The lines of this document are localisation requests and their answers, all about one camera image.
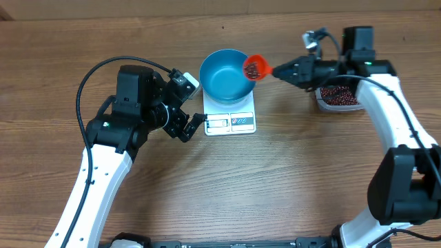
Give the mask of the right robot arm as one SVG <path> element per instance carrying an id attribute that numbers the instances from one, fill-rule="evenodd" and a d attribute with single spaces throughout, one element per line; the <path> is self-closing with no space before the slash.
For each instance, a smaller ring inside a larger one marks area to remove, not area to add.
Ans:
<path id="1" fill-rule="evenodd" d="M 407 103 L 392 64 L 378 60 L 371 26 L 344 29 L 338 59 L 321 59 L 326 29 L 303 35 L 308 55 L 276 66 L 272 75 L 308 92 L 347 86 L 368 113 L 384 158 L 367 190 L 368 205 L 339 226 L 339 247 L 388 247 L 389 237 L 440 217 L 440 146 Z"/>

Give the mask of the orange measuring scoop blue handle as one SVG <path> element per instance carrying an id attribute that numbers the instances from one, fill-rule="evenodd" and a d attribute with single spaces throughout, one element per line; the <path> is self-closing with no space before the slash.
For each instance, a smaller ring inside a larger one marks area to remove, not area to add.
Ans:
<path id="1" fill-rule="evenodd" d="M 267 60 L 260 54 L 249 56 L 243 63 L 243 74 L 252 81 L 259 81 L 273 72 Z"/>

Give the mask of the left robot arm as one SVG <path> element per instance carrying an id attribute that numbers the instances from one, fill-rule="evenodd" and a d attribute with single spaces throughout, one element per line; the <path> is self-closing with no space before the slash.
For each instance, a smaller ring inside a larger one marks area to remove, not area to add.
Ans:
<path id="1" fill-rule="evenodd" d="M 149 67 L 120 67 L 116 94 L 87 124 L 80 171 L 47 247 L 98 247 L 114 197 L 148 134 L 162 129 L 185 143 L 205 121 L 204 114 L 181 110 L 200 83 L 177 69 L 168 76 L 164 81 Z"/>

